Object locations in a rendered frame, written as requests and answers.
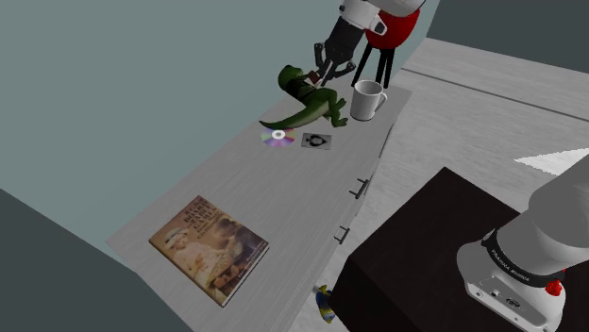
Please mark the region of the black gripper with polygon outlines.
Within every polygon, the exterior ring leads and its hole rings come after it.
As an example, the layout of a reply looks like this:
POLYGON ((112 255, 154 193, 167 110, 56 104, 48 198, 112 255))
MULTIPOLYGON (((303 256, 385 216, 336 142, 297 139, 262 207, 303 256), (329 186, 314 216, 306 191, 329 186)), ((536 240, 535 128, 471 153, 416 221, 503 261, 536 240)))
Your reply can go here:
POLYGON ((321 87, 330 80, 347 75, 356 69, 356 64, 351 59, 363 35, 363 28, 358 28, 339 17, 325 43, 317 42, 313 46, 315 65, 320 70, 321 87), (345 62, 345 67, 338 70, 338 66, 345 62))

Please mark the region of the green dinosaur toy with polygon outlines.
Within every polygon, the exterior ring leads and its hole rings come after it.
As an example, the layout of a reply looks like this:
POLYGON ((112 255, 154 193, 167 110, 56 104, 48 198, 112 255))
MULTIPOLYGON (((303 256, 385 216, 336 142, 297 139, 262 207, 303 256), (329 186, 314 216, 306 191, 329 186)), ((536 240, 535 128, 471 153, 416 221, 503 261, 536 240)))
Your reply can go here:
POLYGON ((343 117, 341 109, 346 100, 338 96, 331 88, 315 87, 307 82, 310 74, 305 74, 299 67, 287 64, 278 74, 278 85, 304 107, 296 114, 276 122, 260 121, 260 124, 273 130, 295 129, 323 117, 333 127, 347 126, 348 119, 343 117))

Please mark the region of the white mug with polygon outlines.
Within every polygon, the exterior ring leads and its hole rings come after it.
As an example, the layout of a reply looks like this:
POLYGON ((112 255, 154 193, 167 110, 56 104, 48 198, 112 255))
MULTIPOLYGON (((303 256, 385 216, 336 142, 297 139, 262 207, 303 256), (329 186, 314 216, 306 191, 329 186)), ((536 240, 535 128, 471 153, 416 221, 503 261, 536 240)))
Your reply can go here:
POLYGON ((370 121, 388 100, 383 87, 373 80, 360 80, 353 86, 350 116, 361 122, 370 121))

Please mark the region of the red chair with black legs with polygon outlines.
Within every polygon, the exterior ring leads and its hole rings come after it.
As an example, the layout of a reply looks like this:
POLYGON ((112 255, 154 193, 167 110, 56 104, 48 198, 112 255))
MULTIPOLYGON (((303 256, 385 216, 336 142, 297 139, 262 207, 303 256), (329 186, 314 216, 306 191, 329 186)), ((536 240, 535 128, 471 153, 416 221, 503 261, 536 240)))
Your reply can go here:
POLYGON ((415 28, 419 15, 420 9, 417 9, 414 13, 406 17, 397 17, 384 11, 379 13, 379 17, 387 26, 387 32, 380 36, 370 30, 365 31, 364 35, 367 39, 367 44, 362 53, 362 58, 356 69, 351 86, 354 86, 359 81, 362 70, 372 50, 378 49, 380 55, 375 81, 384 89, 388 88, 394 63, 395 50, 409 38, 415 28))

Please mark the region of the grey playing card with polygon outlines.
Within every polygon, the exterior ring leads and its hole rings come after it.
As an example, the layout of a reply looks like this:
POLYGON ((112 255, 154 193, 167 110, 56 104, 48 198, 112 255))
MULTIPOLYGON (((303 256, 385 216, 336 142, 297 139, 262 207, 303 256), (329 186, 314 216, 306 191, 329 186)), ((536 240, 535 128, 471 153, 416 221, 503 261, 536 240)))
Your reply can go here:
POLYGON ((331 136, 326 134, 304 133, 301 139, 301 146, 329 150, 331 146, 331 136))

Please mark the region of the shiny compact disc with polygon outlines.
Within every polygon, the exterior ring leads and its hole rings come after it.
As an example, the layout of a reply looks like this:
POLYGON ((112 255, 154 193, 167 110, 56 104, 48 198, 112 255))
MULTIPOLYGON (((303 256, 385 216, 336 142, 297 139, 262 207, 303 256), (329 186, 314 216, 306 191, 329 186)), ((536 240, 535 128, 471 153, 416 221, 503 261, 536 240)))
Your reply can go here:
POLYGON ((261 141, 271 147, 285 147, 295 141, 295 131, 264 128, 261 132, 261 141))

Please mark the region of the grey chest of drawers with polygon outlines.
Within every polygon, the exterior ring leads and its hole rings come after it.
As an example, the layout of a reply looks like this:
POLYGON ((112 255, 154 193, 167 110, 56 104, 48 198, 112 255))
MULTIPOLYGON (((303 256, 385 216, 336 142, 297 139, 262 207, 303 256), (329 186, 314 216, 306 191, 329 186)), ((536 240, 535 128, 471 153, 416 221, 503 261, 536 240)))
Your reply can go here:
POLYGON ((362 206, 410 92, 390 86, 367 122, 306 126, 329 149, 299 141, 271 147, 256 120, 109 238, 126 265, 194 332, 288 332, 362 206), (268 250, 226 305, 217 305, 150 243, 179 225, 178 213, 204 197, 268 242, 268 250))

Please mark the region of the dark robot stand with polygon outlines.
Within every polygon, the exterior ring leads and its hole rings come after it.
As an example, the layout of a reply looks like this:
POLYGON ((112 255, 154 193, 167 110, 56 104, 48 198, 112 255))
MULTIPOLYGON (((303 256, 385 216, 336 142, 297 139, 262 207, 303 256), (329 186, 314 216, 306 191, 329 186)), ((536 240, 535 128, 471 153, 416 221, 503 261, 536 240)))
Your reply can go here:
POLYGON ((329 304, 348 332, 556 332, 558 318, 457 266, 462 245, 517 214, 443 168, 348 256, 329 304))

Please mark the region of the book with portrait cover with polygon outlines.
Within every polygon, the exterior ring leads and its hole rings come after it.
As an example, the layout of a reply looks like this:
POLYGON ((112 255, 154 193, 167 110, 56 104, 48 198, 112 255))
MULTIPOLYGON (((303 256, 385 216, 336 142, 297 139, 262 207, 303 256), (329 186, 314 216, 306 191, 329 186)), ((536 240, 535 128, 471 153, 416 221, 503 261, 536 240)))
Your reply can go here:
POLYGON ((149 239, 220 307, 269 249, 269 242, 198 195, 149 239))

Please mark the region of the blue and yellow toy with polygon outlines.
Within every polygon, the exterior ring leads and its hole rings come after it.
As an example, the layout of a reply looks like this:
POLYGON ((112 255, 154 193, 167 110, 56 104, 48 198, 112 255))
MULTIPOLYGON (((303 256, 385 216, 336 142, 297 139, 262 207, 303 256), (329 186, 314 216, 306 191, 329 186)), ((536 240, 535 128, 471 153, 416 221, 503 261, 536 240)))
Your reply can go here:
POLYGON ((330 296, 331 291, 326 285, 319 287, 317 293, 315 294, 315 302, 318 306, 320 316, 327 324, 331 324, 333 319, 336 317, 333 309, 328 304, 330 296))

